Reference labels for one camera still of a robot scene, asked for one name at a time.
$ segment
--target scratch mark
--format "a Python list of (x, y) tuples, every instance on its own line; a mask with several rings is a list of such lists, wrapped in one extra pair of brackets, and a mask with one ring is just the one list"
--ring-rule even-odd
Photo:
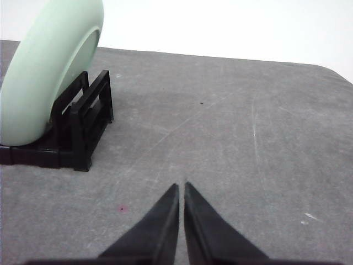
[(255, 149), (255, 158), (256, 158), (256, 165), (259, 165), (259, 153), (258, 153), (258, 141), (256, 138), (256, 119), (258, 114), (255, 114), (255, 100), (256, 100), (256, 96), (253, 98), (253, 102), (252, 102), (252, 124), (253, 124), (253, 134), (254, 134), (254, 149)]
[(297, 115), (295, 115), (295, 114), (293, 114), (293, 113), (291, 113), (289, 110), (287, 110), (287, 109), (285, 109), (285, 108), (282, 108), (282, 107), (278, 107), (279, 109), (281, 109), (281, 110), (283, 110), (283, 111), (285, 111), (285, 112), (288, 112), (289, 114), (291, 114), (291, 115), (293, 115), (293, 116), (297, 116)]
[(310, 213), (305, 213), (305, 215), (315, 221), (323, 222), (323, 220), (316, 218), (315, 216), (311, 215)]
[[(192, 115), (191, 117), (187, 118), (186, 120), (184, 120), (182, 123), (180, 123), (177, 127), (175, 127), (172, 131), (170, 131), (168, 134), (166, 134), (164, 137), (162, 137), (155, 145), (153, 145), (150, 149), (148, 149), (146, 152), (144, 152), (133, 164), (132, 166), (127, 169), (125, 171), (125, 173), (123, 173), (123, 176), (128, 175), (133, 168), (137, 165), (137, 163), (140, 162), (141, 159), (143, 159), (145, 157), (145, 155), (147, 155), (148, 153), (150, 153), (151, 151), (153, 151), (159, 144), (161, 144), (166, 138), (168, 138), (173, 132), (179, 130), (182, 126), (184, 126), (186, 123), (188, 123), (190, 120), (192, 120), (193, 118), (198, 118), (200, 117), (205, 111), (209, 110), (210, 108), (212, 108), (213, 106), (221, 103), (222, 101), (224, 101), (226, 98), (228, 98), (230, 95), (234, 94), (234, 92), (229, 93), (228, 95), (226, 95), (225, 97), (221, 98), (220, 100), (212, 103), (211, 105), (209, 105), (208, 107), (206, 107), (205, 109), (197, 112), (196, 114)], [(119, 182), (121, 181), (121, 178), (117, 180), (115, 185), (118, 185)]]

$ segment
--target white wall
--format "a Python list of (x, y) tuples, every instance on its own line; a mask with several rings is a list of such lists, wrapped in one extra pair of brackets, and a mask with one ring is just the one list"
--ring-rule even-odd
[[(100, 46), (312, 63), (353, 82), (353, 0), (103, 1)], [(1, 38), (21, 40), (46, 2), (1, 0)]]

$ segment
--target mint green plate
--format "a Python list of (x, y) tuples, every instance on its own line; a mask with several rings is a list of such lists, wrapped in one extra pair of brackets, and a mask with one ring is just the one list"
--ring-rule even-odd
[(0, 142), (30, 144), (55, 99), (87, 70), (103, 26), (102, 0), (51, 0), (20, 43), (1, 89)]

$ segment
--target gray table surface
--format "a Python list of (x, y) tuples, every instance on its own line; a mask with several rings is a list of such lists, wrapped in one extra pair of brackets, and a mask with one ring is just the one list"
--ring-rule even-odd
[[(2, 78), (17, 45), (1, 41)], [(2, 264), (96, 257), (186, 180), (270, 257), (353, 264), (351, 83), (314, 65), (99, 48), (90, 79), (103, 69), (115, 121), (88, 173), (1, 167)]]

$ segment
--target black plastic stand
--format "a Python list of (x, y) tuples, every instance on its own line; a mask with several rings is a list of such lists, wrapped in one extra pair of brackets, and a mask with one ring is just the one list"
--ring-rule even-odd
[[(82, 96), (70, 105), (81, 90)], [(89, 171), (92, 153), (113, 118), (109, 71), (102, 71), (91, 86), (83, 72), (54, 102), (51, 129), (30, 145), (0, 145), (0, 164)]]
[[(270, 259), (226, 223), (191, 183), (185, 185), (184, 224), (191, 265), (342, 265)], [(25, 265), (173, 265), (178, 230), (179, 187), (174, 184), (139, 223), (98, 258)]]

